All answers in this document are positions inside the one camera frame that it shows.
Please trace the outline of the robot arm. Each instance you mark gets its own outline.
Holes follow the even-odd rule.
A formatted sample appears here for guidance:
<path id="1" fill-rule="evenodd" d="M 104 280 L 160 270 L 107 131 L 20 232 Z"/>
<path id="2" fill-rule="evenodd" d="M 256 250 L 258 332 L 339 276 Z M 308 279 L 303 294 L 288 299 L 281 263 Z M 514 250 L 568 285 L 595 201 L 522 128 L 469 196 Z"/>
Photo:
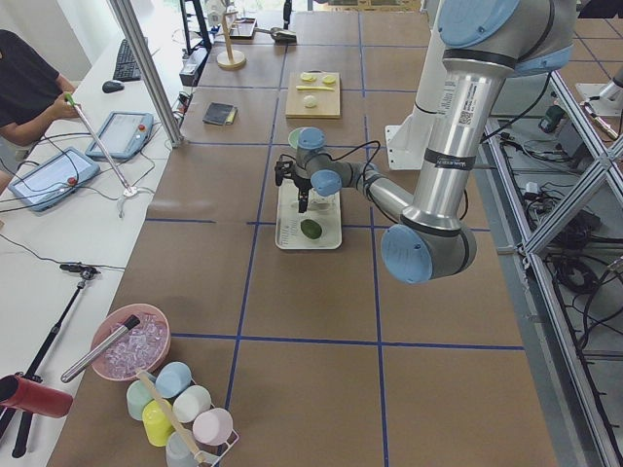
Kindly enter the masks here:
<path id="1" fill-rule="evenodd" d="M 572 1 L 445 2 L 438 30 L 446 75 L 415 191 L 409 194 L 369 162 L 332 159 L 316 127 L 299 131 L 294 160 L 277 160 L 275 182 L 293 181 L 300 211 L 310 190 L 328 197 L 355 188 L 376 204 L 396 222 L 382 238 L 385 268 L 404 283 L 467 269 L 477 246 L 458 207 L 486 121 L 507 78 L 568 62 L 575 20 Z"/>

